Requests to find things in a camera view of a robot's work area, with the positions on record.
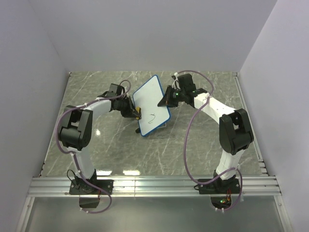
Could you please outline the yellow eraser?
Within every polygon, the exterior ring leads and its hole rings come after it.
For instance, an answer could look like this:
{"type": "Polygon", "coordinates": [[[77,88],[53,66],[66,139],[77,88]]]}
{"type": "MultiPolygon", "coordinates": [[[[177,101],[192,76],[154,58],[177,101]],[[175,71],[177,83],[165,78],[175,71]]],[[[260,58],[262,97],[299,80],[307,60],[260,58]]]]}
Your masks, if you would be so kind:
{"type": "Polygon", "coordinates": [[[139,107],[136,107],[136,120],[140,120],[141,119],[141,109],[139,107]]]}

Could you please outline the blue framed whiteboard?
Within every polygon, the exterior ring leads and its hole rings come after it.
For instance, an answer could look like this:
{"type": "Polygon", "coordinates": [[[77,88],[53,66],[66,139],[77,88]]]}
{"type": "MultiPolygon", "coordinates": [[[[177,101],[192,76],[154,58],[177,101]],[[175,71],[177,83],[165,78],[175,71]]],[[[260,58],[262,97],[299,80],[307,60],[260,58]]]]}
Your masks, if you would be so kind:
{"type": "Polygon", "coordinates": [[[133,103],[141,109],[141,119],[138,120],[141,136],[148,136],[170,120],[170,110],[166,106],[157,106],[163,97],[164,92],[157,75],[152,76],[133,93],[133,103]]]}

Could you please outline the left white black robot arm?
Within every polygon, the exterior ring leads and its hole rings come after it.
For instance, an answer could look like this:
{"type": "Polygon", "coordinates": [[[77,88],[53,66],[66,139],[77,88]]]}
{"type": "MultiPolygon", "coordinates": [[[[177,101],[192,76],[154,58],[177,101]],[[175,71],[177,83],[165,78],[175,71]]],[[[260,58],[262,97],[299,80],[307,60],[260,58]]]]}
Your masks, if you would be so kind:
{"type": "Polygon", "coordinates": [[[66,106],[58,120],[56,144],[62,153],[71,155],[75,166],[72,194],[108,195],[112,192],[113,181],[97,178],[88,149],[93,122],[112,111],[119,111],[124,118],[141,119],[141,109],[134,106],[128,91],[121,84],[111,84],[109,90],[89,103],[66,106]]]}

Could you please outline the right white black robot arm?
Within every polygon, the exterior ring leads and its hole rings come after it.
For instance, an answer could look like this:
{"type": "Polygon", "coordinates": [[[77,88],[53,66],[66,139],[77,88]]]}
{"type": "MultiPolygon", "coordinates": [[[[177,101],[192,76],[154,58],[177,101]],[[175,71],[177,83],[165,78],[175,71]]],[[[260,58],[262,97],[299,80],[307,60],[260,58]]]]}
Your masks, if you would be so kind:
{"type": "Polygon", "coordinates": [[[157,105],[173,108],[184,102],[196,109],[193,116],[205,113],[218,124],[222,155],[213,178],[206,181],[197,180],[191,175],[187,164],[185,170],[196,186],[213,187],[216,192],[224,193],[232,187],[236,175],[241,174],[238,168],[239,161],[254,141],[253,130],[246,110],[236,110],[215,99],[212,96],[214,87],[209,91],[197,88],[191,74],[192,71],[176,72],[172,76],[173,84],[167,87],[164,97],[157,105]]]}

